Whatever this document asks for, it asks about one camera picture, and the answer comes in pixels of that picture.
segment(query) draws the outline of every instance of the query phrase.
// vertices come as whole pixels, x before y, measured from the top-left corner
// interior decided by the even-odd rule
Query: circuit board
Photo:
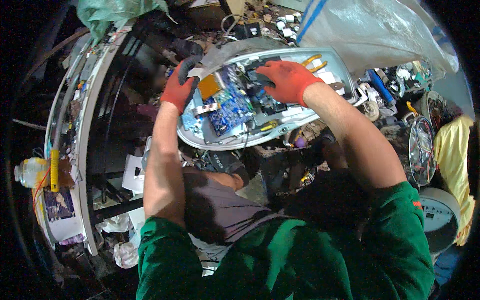
[[[226,89],[204,101],[205,104],[219,103],[220,110],[208,113],[217,136],[221,136],[235,127],[252,120],[252,105],[248,97],[240,93],[239,82],[230,66],[221,71]]]

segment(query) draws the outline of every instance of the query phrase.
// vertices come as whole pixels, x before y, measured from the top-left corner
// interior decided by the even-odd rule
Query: green sleeve
[[[408,182],[378,192],[362,236],[400,299],[427,299],[434,281],[419,194]]]
[[[185,299],[198,292],[202,266],[185,229],[150,217],[138,249],[137,299]]]

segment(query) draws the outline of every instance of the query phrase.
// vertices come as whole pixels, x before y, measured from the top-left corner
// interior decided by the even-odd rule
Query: green sweatshirt
[[[187,232],[151,217],[141,232],[137,299],[427,299],[434,276],[418,201],[407,182],[382,191],[361,242],[274,219],[205,277]]]

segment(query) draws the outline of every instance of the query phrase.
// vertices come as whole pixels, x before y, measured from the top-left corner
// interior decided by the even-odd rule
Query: hand
[[[268,61],[265,67],[257,69],[257,73],[275,83],[275,88],[266,86],[265,91],[276,101],[298,103],[304,107],[308,106],[303,101],[303,91],[315,82],[324,82],[301,64],[291,61]]]
[[[178,109],[179,114],[183,113],[185,107],[192,99],[195,88],[200,81],[200,78],[196,76],[187,80],[188,71],[201,60],[202,56],[200,55],[190,56],[183,60],[168,79],[165,91],[160,98],[161,102],[170,102],[174,104]]]

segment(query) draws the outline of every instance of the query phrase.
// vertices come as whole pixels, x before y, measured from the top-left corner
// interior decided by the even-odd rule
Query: plastic bottle
[[[24,187],[38,189],[50,184],[50,174],[39,186],[42,179],[50,167],[50,162],[46,159],[33,157],[24,160],[19,166],[15,166],[15,181],[20,182]]]

